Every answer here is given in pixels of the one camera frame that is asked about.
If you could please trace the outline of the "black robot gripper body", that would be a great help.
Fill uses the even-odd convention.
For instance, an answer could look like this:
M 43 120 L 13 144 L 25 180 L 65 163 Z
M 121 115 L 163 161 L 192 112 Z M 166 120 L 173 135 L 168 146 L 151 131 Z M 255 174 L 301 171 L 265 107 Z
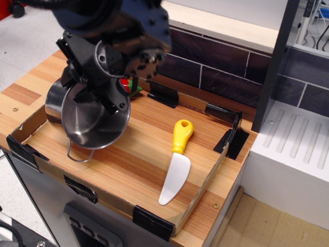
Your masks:
M 81 102 L 84 96 L 88 96 L 100 103 L 100 97 L 105 96 L 118 109 L 128 109 L 129 98 L 117 89 L 118 79 L 110 77 L 102 71 L 100 63 L 97 61 L 96 45 L 67 31 L 63 32 L 62 38 L 57 40 L 57 45 L 67 57 L 67 64 L 78 64 L 85 71 L 86 84 L 82 84 L 85 89 L 75 97 L 77 102 Z

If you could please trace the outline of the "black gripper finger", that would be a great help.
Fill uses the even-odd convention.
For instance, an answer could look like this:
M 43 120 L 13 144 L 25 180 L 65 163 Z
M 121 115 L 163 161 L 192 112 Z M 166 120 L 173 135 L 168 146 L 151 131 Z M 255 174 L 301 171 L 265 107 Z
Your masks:
M 120 110 L 114 105 L 114 103 L 107 97 L 101 96 L 99 101 L 109 114 L 115 115 L 120 112 Z
M 60 82 L 63 87 L 66 87 L 74 83 L 86 84 L 84 79 L 85 71 L 83 67 L 75 63 L 69 63 L 62 72 Z

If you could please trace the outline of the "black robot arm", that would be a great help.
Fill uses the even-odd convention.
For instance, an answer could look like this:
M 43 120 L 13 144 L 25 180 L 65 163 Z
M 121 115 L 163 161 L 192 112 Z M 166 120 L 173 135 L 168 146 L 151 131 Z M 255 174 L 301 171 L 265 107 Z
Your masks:
M 64 29 L 61 84 L 81 83 L 110 114 L 128 108 L 121 79 L 152 79 L 171 50 L 169 16 L 160 1 L 27 1 L 53 12 Z

